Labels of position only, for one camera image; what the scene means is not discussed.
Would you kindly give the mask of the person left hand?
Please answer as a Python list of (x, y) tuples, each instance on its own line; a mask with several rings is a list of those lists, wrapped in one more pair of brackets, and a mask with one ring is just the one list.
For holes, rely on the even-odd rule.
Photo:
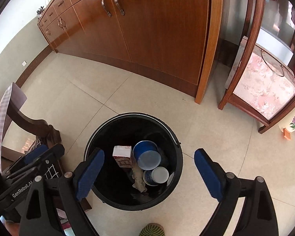
[(1, 216), (0, 220), (12, 236), (19, 236), (19, 223), (15, 223), (12, 220), (5, 219), (3, 216)]

